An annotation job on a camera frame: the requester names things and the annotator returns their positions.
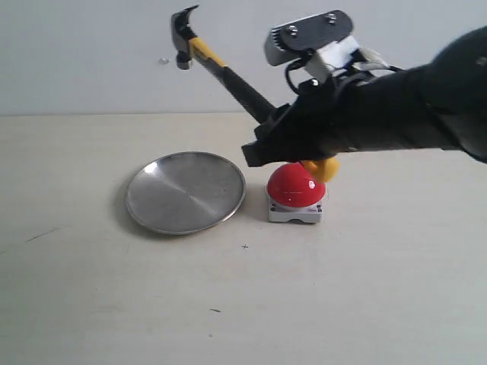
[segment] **table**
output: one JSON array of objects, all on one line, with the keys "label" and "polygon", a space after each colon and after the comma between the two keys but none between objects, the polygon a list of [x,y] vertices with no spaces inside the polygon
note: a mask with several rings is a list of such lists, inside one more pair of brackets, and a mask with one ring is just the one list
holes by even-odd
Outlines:
[{"label": "table", "polygon": [[[487,167],[460,152],[342,155],[324,222],[266,221],[273,164],[245,114],[0,118],[5,365],[484,364]],[[127,182],[178,151],[247,179],[229,221],[167,238]]]}]

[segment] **yellow object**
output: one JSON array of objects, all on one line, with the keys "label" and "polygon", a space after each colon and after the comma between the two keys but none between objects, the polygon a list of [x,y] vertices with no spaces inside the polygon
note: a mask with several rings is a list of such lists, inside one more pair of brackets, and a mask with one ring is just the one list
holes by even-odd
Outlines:
[{"label": "yellow object", "polygon": [[198,36],[189,40],[189,44],[191,45],[191,53],[193,57],[200,58],[202,60],[212,59],[216,62],[216,64],[220,67],[225,67],[226,64],[223,60],[216,55],[210,48],[206,45],[205,42]]},{"label": "yellow object", "polygon": [[335,157],[319,161],[301,161],[301,164],[318,183],[329,182],[340,168],[340,162]]}]

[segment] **wall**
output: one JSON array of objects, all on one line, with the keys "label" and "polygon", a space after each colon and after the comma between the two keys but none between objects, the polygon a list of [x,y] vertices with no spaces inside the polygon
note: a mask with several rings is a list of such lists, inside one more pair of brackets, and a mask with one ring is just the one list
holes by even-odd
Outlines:
[{"label": "wall", "polygon": [[[182,72],[174,64],[169,18],[193,2],[0,2],[0,115],[240,110],[199,65]],[[273,25],[340,8],[354,19],[361,44],[409,67],[485,25],[487,15],[485,0],[199,3],[194,29],[274,103],[292,94],[283,69],[264,59],[263,41]],[[160,65],[160,58],[171,63]]]}]

